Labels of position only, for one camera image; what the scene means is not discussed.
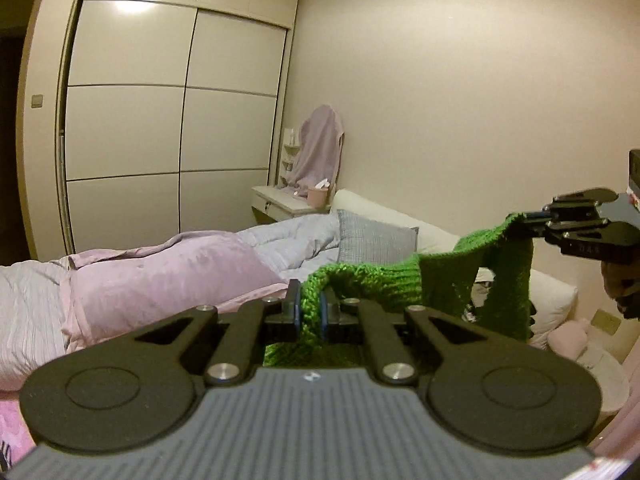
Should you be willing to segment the right hand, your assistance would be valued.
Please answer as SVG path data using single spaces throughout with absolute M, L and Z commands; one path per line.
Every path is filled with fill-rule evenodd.
M 601 273 L 605 292 L 616 302 L 623 317 L 639 318 L 639 260 L 626 264 L 604 262 Z

